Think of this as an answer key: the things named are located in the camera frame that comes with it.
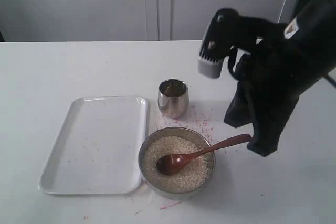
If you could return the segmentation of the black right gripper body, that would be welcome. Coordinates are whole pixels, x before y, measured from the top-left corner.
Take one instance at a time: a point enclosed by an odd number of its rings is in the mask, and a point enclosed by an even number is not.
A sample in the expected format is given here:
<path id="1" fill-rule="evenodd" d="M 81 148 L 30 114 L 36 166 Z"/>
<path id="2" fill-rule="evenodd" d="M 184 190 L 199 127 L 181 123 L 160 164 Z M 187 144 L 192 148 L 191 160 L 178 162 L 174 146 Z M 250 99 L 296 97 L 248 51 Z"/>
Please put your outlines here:
<path id="1" fill-rule="evenodd" d="M 288 24 L 262 18 L 235 17 L 234 45 L 248 52 L 234 72 L 238 79 L 235 99 L 263 100 L 297 97 L 312 75 L 309 23 L 297 16 Z"/>

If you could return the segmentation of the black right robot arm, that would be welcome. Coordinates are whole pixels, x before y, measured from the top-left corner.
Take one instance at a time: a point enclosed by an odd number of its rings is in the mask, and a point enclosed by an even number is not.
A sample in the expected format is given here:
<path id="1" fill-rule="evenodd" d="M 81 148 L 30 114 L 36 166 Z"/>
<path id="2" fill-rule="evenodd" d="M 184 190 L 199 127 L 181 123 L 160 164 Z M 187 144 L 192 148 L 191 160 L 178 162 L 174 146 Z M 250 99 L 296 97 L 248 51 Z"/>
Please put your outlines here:
<path id="1" fill-rule="evenodd" d="M 230 60 L 238 84 L 224 122 L 252 124 L 247 147 L 266 157 L 278 148 L 299 97 L 335 68 L 335 0 L 311 0 L 284 30 L 259 49 Z"/>

